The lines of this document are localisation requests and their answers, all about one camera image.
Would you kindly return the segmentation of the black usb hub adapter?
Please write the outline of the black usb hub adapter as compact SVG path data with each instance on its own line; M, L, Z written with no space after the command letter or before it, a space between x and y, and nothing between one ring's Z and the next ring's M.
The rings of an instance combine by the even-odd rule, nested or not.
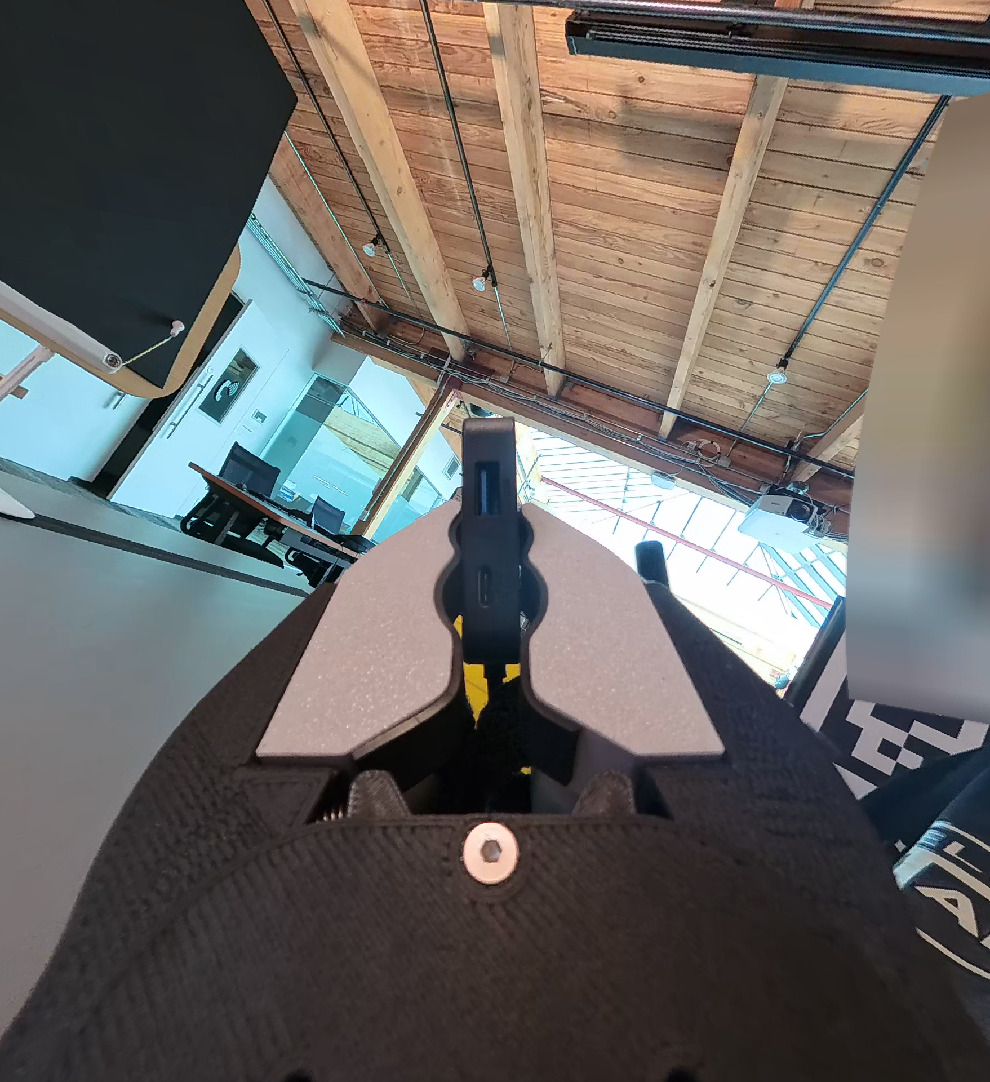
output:
M463 659L509 667L520 658L520 526L514 421L471 419L462 428L459 553Z

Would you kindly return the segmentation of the framed dark picture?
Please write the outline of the framed dark picture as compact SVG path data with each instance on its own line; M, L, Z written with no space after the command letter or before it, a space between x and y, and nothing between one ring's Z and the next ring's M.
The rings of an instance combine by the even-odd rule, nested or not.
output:
M198 410L210 421L222 424L256 374L258 364L245 349L238 349L207 390Z

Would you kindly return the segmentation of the black office chair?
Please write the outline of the black office chair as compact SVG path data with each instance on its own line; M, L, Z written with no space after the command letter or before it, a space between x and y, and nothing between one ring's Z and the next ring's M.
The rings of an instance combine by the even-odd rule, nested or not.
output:
M234 443L216 476L247 494L269 501L281 476L281 469L251 453L239 443ZM238 542L246 542L249 539L263 519L264 516L248 504L232 503L227 494L222 494L217 487L211 485L195 507L184 515L180 522L180 530L184 535L210 540L216 544L217 535L221 535L223 526L227 525L229 530L226 535L221 535L220 543L226 547L236 547Z
M354 562L358 553L342 543L338 535L329 533L313 520L313 512L283 509L289 525L279 539L285 547L283 560L306 578L311 588L334 583Z

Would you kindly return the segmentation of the wooden office desk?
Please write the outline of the wooden office desk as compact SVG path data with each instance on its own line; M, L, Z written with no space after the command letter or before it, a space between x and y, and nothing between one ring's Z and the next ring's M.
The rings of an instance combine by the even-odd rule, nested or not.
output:
M355 547L354 544L347 546L333 536L324 535L318 529L299 522L296 517L288 515L281 509L275 507L267 500L261 499L258 494L247 493L245 489L224 480L195 462L190 462L188 466L204 480L210 494L219 501L224 501L238 514L258 514L262 520L280 526L285 547L303 551L338 567L349 566L369 551L369 547Z

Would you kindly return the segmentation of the black ceiling light track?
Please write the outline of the black ceiling light track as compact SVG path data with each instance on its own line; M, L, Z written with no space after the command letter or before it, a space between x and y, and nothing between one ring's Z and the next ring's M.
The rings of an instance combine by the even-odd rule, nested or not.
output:
M775 6L590 2L569 53L938 96L990 92L990 23Z

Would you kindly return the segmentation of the white ceiling projector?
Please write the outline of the white ceiling projector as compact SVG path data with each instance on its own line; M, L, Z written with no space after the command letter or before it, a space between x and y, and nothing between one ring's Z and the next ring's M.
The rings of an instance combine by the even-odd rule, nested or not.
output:
M762 547L796 555L824 540L832 525L829 509L805 489L773 486L745 510L736 529Z

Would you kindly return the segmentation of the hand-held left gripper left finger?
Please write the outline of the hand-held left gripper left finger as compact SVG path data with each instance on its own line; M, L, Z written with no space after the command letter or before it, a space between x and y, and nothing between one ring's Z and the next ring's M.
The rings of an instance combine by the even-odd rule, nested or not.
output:
M461 643L444 592L461 507L443 505L319 588L304 624L270 636L258 686L258 805L317 816L359 775L405 810L440 810L463 747Z

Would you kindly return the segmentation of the black panel with wooden edge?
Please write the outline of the black panel with wooden edge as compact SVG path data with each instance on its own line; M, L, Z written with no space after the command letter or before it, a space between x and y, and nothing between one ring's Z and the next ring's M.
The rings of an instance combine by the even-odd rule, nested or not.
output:
M177 386L296 103L245 2L0 2L0 317Z

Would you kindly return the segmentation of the yellow plastic bin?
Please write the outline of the yellow plastic bin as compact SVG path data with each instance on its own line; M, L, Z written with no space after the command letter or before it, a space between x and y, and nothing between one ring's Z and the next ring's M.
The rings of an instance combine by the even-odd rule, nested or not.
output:
M463 639L462 618L460 615L458 615L454 621L454 626L459 637ZM505 684L513 679L518 679L520 675L522 667L519 664L509 664L505 667L504 676L501 683ZM485 676L484 667L481 667L481 664L464 663L463 679L465 696L468 700L468 708L472 712L474 722L478 724L481 712L486 708L489 700L488 682Z

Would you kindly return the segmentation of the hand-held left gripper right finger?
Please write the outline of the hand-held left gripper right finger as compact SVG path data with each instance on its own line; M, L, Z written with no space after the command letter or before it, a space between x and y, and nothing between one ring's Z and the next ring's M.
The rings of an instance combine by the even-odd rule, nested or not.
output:
M528 504L539 591L522 647L531 799L577 801L605 771L723 760L723 741L636 571Z

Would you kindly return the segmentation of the person's black printed t-shirt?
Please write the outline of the person's black printed t-shirt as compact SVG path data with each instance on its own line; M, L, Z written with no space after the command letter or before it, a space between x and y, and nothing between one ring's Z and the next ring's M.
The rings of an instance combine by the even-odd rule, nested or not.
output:
M990 745L892 780L861 801L920 937L943 959L990 1044Z

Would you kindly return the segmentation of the white desk frame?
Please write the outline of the white desk frame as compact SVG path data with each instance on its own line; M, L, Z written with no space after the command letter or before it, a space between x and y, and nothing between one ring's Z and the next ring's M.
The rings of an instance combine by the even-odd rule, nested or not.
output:
M79 362L100 378L119 372L126 364L110 347L69 320L42 307L0 278L0 318L32 338L35 346L14 369L0 378L0 403L24 379L55 356Z

